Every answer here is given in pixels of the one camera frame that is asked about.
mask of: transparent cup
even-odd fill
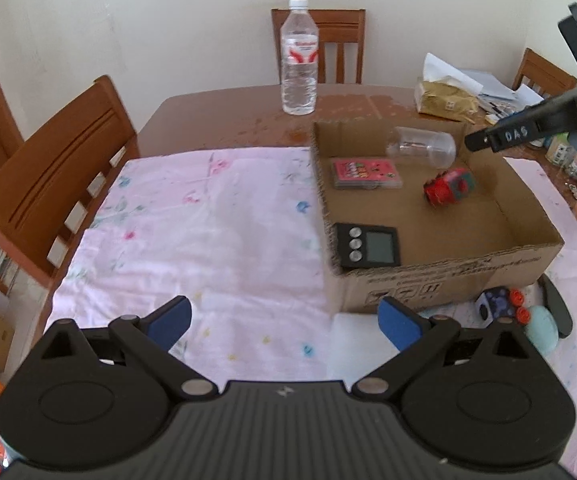
[[[397,126],[386,146],[394,164],[422,164],[445,170],[455,161],[457,147],[452,135]]]

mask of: metal screw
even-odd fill
[[[363,394],[379,395],[388,390],[388,383],[379,377],[365,377],[357,383],[357,389]]]
[[[213,384],[206,379],[190,379],[182,384],[182,392],[192,396],[207,395],[213,391]]]

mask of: plastic case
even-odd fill
[[[398,188],[401,177],[388,158],[331,158],[334,186],[337,189]]]

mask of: white shipping label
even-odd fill
[[[296,34],[284,38],[284,60],[288,64],[306,64],[317,62],[318,38],[312,34]]]

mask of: wooden chair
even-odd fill
[[[362,82],[364,65],[364,23],[366,10],[309,10],[313,20],[319,27],[319,59],[317,82],[326,83],[325,44],[337,44],[337,62],[335,64],[335,83],[344,83],[344,46],[345,43],[357,43],[357,70],[355,83]],[[278,56],[278,70],[281,74],[281,41],[280,29],[286,21],[290,10],[272,9],[273,32],[275,48]]]
[[[577,78],[527,48],[517,71],[513,90],[517,90],[521,83],[525,83],[540,96],[546,98],[575,88]]]
[[[137,157],[136,131],[110,78],[102,76],[0,168],[0,247],[49,289],[49,297],[66,275],[108,188],[126,161]],[[88,187],[100,174],[104,185],[93,197]],[[86,214],[73,232],[64,222],[78,203]],[[59,265],[48,260],[56,238],[66,246]],[[0,290],[6,292],[1,279]]]

